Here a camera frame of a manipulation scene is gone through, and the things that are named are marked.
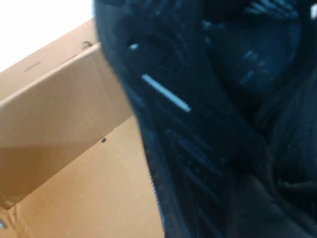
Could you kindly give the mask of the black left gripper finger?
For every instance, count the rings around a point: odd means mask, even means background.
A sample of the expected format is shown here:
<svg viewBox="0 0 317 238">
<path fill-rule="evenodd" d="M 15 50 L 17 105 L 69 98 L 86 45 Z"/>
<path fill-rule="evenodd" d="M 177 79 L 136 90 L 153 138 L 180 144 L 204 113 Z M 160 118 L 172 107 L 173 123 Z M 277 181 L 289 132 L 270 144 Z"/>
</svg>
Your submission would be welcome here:
<svg viewBox="0 0 317 238">
<path fill-rule="evenodd" d="M 225 234 L 228 238 L 272 238 L 272 213 L 256 178 L 235 181 L 228 190 Z"/>
</svg>

